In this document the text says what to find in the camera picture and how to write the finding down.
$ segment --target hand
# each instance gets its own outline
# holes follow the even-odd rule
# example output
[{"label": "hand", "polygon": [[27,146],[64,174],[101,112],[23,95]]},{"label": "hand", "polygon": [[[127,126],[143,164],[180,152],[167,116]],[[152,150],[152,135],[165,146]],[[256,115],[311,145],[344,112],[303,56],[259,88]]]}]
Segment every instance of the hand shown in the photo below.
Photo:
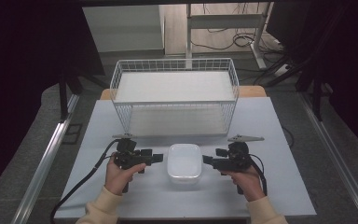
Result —
[{"label": "hand", "polygon": [[233,183],[240,186],[243,195],[248,202],[266,197],[260,185],[260,178],[253,166],[244,172],[220,171],[224,175],[230,175]]},{"label": "hand", "polygon": [[107,163],[104,186],[111,193],[121,195],[127,183],[132,181],[133,174],[142,171],[146,167],[146,164],[142,163],[134,165],[128,170],[121,170],[115,165],[114,156],[115,153],[112,154],[109,162]]}]

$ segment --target floor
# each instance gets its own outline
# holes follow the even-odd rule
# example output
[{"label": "floor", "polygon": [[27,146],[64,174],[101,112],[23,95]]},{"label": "floor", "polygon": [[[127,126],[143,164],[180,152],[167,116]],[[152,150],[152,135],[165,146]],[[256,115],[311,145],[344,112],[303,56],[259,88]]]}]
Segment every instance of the floor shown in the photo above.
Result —
[{"label": "floor", "polygon": [[[228,9],[231,12],[234,8],[235,5]],[[216,40],[215,47],[225,46],[226,43],[229,43],[231,35],[227,35],[228,42],[223,43]],[[202,39],[204,38],[194,36],[194,42]],[[109,83],[110,76],[119,59],[183,57],[184,51],[181,51],[183,45],[179,45],[181,46],[179,49],[175,49],[176,47],[172,46],[170,54],[167,53],[168,46],[166,46],[166,55],[156,55],[147,52],[136,55],[101,54],[106,76],[98,78]],[[280,47],[275,45],[273,39],[270,41],[266,39],[266,45],[270,49],[279,49]],[[211,52],[210,49],[194,48],[194,52],[194,57],[218,56],[232,58],[241,85],[263,84],[274,78],[273,73],[264,74],[257,70],[253,54],[249,49],[213,50]],[[272,66],[274,62],[280,59],[281,55],[267,53],[265,57],[267,58],[267,65]],[[333,165],[321,138],[316,133],[315,127],[310,122],[304,106],[299,100],[299,92],[296,91],[294,85],[296,80],[297,76],[290,77],[274,87],[266,88],[266,92],[274,104],[282,126],[289,131],[285,132],[287,141],[289,145],[292,145],[293,156],[318,215],[316,217],[288,217],[287,219],[289,223],[358,223],[358,209],[336,167]],[[72,120],[72,124],[82,124],[80,134],[78,138],[74,138],[72,135],[64,137],[64,143],[60,146],[56,160],[51,166],[44,187],[36,200],[34,210],[30,214],[27,223],[48,223],[49,213],[54,204],[61,198],[66,180],[71,173],[72,164],[76,159],[77,149],[81,144],[82,136],[87,129],[88,120],[90,119],[95,101],[103,90],[86,79],[81,78],[81,82],[84,90],[80,95],[77,110]],[[44,154],[49,139],[57,126],[60,119],[60,105],[57,99],[57,86],[45,90],[42,97],[42,106],[30,131],[23,139],[15,157],[0,178],[0,223],[9,223],[13,219],[23,194],[27,190],[34,171]],[[351,173],[358,181],[358,139],[328,103],[328,94],[322,99],[322,116],[325,128],[330,133]],[[73,220],[60,221],[60,223],[73,222]],[[227,221],[202,221],[201,223],[227,223]],[[232,223],[243,223],[243,220],[232,220]]]}]

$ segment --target wire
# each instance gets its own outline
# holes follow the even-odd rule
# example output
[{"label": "wire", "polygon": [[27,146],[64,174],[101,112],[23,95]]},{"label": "wire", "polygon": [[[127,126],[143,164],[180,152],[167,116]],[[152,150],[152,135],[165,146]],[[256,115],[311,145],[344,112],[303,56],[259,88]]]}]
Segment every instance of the wire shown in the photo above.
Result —
[{"label": "wire", "polygon": [[242,14],[248,14],[248,3],[243,4]]},{"label": "wire", "polygon": [[[202,7],[203,7],[204,15],[206,15],[206,11],[208,11],[208,13],[211,14],[209,9],[206,7],[206,4],[202,4]],[[237,6],[234,8],[234,10],[231,12],[231,14],[234,14],[234,12],[237,11],[237,9],[238,9],[238,14],[240,14],[240,7],[241,7],[241,3],[238,3]],[[220,29],[220,30],[212,30],[212,31],[210,29],[207,29],[207,31],[209,33],[218,33],[218,32],[223,32],[226,30],[228,30],[228,28],[224,28],[224,29]]]},{"label": "wire", "polygon": [[261,164],[261,172],[264,174],[264,164],[263,164],[263,162],[261,161],[261,159],[260,159],[259,157],[257,157],[256,155],[254,155],[254,154],[249,154],[249,156],[256,157],[256,158],[260,161],[260,164]]},{"label": "wire", "polygon": [[252,70],[247,68],[235,68],[235,70],[246,71],[246,72],[264,72],[262,70]]},{"label": "wire", "polygon": [[266,57],[266,55],[269,55],[269,54],[283,54],[283,53],[280,53],[280,52],[265,52],[265,53],[263,53],[264,60],[266,60],[267,62],[270,62],[270,63],[276,63],[277,61],[272,61],[271,59],[268,59]]},{"label": "wire", "polygon": [[263,43],[264,46],[259,46],[261,49],[267,49],[267,50],[262,50],[262,51],[266,51],[266,52],[276,52],[276,53],[283,53],[283,50],[276,50],[276,49],[270,49],[266,42],[264,41],[263,37],[260,37],[261,42]]},{"label": "wire", "polygon": [[254,78],[254,77],[259,77],[259,75],[251,76],[251,77],[244,77],[244,78],[238,79],[238,81],[239,81],[239,82],[242,82],[242,81],[244,81],[244,80],[247,80],[247,79],[250,79],[250,78]]},{"label": "wire", "polygon": [[291,143],[289,144],[289,147],[292,148],[292,147],[295,145],[295,137],[293,136],[293,134],[292,134],[287,128],[285,128],[283,125],[281,125],[281,126],[282,126],[282,129],[283,129],[284,131],[286,131],[287,133],[289,133],[290,138],[291,138]]},{"label": "wire", "polygon": [[218,49],[218,50],[223,50],[223,49],[229,49],[231,46],[234,45],[234,42],[232,42],[229,46],[219,49],[219,48],[214,48],[214,47],[210,47],[210,46],[206,46],[206,45],[201,45],[201,44],[195,44],[192,40],[190,41],[191,44],[193,44],[194,46],[198,46],[198,47],[203,47],[203,48],[207,48],[207,49]]},{"label": "wire", "polygon": [[109,148],[115,143],[118,142],[118,139],[115,139],[114,141],[112,141],[105,149],[105,151],[103,152],[103,155],[101,156],[100,159],[98,159],[97,163],[95,163],[94,167],[92,168],[92,170],[89,172],[88,175],[86,175],[83,179],[81,179],[66,195],[65,197],[63,197],[53,208],[53,210],[50,213],[50,223],[54,224],[54,216],[57,212],[57,210],[61,207],[61,205],[63,203],[66,202],[66,200],[68,200],[69,197],[72,196],[72,194],[75,193],[75,191],[77,191],[78,188],[80,188],[84,183],[86,183],[87,180],[90,179],[90,177],[92,177],[94,175],[94,173],[98,170],[98,168],[101,166],[101,164],[103,163],[103,161],[109,157],[106,157],[106,153],[109,150]]},{"label": "wire", "polygon": [[[207,49],[217,49],[217,50],[224,50],[224,49],[229,49],[231,48],[231,46],[233,46],[234,44],[240,48],[245,48],[249,45],[251,45],[251,41],[254,41],[253,38],[251,38],[250,36],[248,35],[243,35],[244,33],[239,33],[239,34],[235,34],[233,37],[232,37],[232,43],[227,46],[227,47],[224,47],[224,48],[215,48],[215,47],[211,47],[211,46],[206,46],[206,45],[201,45],[201,44],[196,44],[194,43],[192,40],[190,41],[191,44],[193,44],[194,46],[198,46],[198,47],[203,47],[203,48],[207,48]],[[241,45],[239,43],[237,43],[237,40],[239,39],[249,39],[250,41],[248,41],[248,43],[244,44],[244,45]]]},{"label": "wire", "polygon": [[260,181],[261,181],[261,185],[263,186],[263,192],[264,194],[267,196],[267,179],[266,177],[264,176],[264,164],[263,162],[260,160],[261,162],[261,166],[263,168],[263,171],[260,170],[260,168],[257,166],[257,163],[255,163],[254,160],[251,159],[251,163],[252,165],[254,166],[255,170],[257,171],[258,175],[260,176]]},{"label": "wire", "polygon": [[266,77],[266,76],[268,76],[268,75],[274,73],[276,70],[278,70],[278,68],[279,68],[280,66],[282,66],[284,63],[286,63],[288,60],[289,60],[289,57],[286,56],[286,55],[283,55],[283,56],[280,58],[280,60],[278,60],[276,63],[274,63],[268,70],[266,70],[260,77],[258,77],[258,78],[254,81],[253,85],[254,85],[254,86],[255,86],[255,85],[259,85],[259,83],[261,82],[261,80],[262,80],[264,77]]}]

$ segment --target white wire basket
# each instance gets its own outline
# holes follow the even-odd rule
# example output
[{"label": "white wire basket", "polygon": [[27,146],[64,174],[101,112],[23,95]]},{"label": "white wire basket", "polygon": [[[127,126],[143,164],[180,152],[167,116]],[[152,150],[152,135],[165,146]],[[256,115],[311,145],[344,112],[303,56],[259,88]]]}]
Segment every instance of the white wire basket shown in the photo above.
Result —
[{"label": "white wire basket", "polygon": [[227,135],[238,86],[231,59],[127,60],[110,95],[126,133]]}]

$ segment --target white board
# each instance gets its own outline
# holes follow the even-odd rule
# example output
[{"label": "white board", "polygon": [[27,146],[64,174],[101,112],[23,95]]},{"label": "white board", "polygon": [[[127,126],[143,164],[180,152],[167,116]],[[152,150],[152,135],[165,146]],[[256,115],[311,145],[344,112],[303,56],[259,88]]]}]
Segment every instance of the white board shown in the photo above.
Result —
[{"label": "white board", "polygon": [[[120,133],[123,129],[112,102],[97,101],[63,195],[92,169],[113,140],[112,135]],[[237,194],[230,177],[221,176],[211,166],[203,164],[200,182],[187,188],[171,183],[167,174],[167,151],[171,145],[196,144],[203,155],[215,157],[214,150],[227,148],[227,138],[236,134],[265,138],[249,142],[248,146],[264,162],[268,196],[277,212],[285,216],[316,215],[272,102],[268,97],[259,97],[239,99],[228,136],[134,139],[137,149],[153,148],[154,153],[164,153],[164,162],[146,167],[144,174],[134,175],[129,192],[117,210],[119,216],[128,219],[248,217],[246,201]],[[84,216],[86,202],[95,200],[102,189],[106,163],[62,205],[56,218]]]}]

